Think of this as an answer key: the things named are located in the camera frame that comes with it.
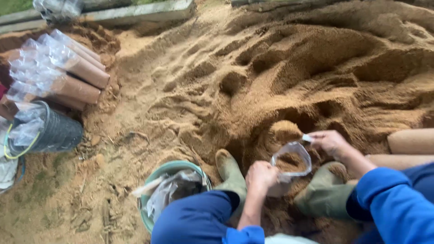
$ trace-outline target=bucket handle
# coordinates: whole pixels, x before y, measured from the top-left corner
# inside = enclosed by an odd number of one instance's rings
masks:
[[[10,124],[9,129],[6,132],[6,135],[4,136],[4,143],[3,143],[4,144],[4,146],[3,146],[4,147],[4,155],[8,159],[17,159],[17,158],[23,156],[26,152],[28,152],[30,150],[30,148],[33,146],[33,144],[35,144],[36,140],[38,139],[40,132],[38,132],[38,134],[36,135],[36,137],[33,139],[32,143],[30,143],[29,147],[27,147],[24,151],[22,151],[17,156],[9,156],[7,154],[6,147],[7,147],[7,139],[9,138],[9,133],[10,133],[10,130],[12,129],[12,125],[13,124]]]

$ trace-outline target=stack of bags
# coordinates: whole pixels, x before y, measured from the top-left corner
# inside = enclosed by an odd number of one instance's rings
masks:
[[[98,54],[59,30],[27,40],[9,63],[14,82],[7,98],[15,102],[40,97],[82,111],[97,103],[110,78]]]

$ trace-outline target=hand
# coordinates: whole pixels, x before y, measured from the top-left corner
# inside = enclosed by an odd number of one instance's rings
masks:
[[[278,176],[279,169],[276,166],[272,166],[267,161],[256,161],[247,172],[247,190],[266,194],[270,187],[279,183]]]
[[[324,150],[340,162],[351,152],[357,151],[335,130],[312,132],[308,135],[312,137],[312,147]]]

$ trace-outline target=green rubber boot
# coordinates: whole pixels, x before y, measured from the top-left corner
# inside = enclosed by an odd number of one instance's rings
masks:
[[[321,166],[309,185],[294,199],[299,210],[311,217],[330,217],[351,220],[346,210],[348,197],[355,185],[346,185],[342,179],[329,171],[330,166],[346,168],[340,162]]]
[[[223,183],[216,186],[214,190],[233,191],[240,197],[240,204],[232,214],[232,218],[236,218],[242,213],[244,203],[246,202],[246,180],[243,174],[241,174],[237,162],[227,150],[220,149],[217,151],[216,164]]]

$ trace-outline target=bucket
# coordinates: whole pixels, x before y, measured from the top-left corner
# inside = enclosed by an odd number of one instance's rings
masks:
[[[184,170],[184,169],[191,169],[196,171],[200,176],[205,177],[207,181],[207,191],[211,190],[211,183],[207,177],[207,175],[202,171],[202,169],[195,165],[194,163],[191,163],[189,161],[185,160],[176,160],[176,161],[170,161],[152,172],[152,174],[146,179],[145,185],[149,182],[158,179],[160,176],[164,174],[174,175],[178,171]],[[152,229],[154,228],[154,221],[152,218],[148,217],[148,213],[144,210],[142,210],[142,206],[146,207],[146,204],[148,203],[149,198],[151,196],[148,195],[142,195],[140,198],[138,198],[138,210],[141,215],[141,220],[143,221],[143,224],[145,224],[146,229],[149,231],[149,233],[152,233]]]
[[[38,135],[30,146],[27,148],[16,146],[8,138],[9,131],[21,123],[20,120],[14,119],[6,135],[7,140],[5,140],[5,146],[9,146],[12,157],[19,157],[26,152],[71,151],[80,143],[83,136],[83,127],[78,121],[56,113],[44,101],[36,101],[34,104],[42,105],[45,108],[46,113],[41,117],[44,121],[44,126],[39,130]]]

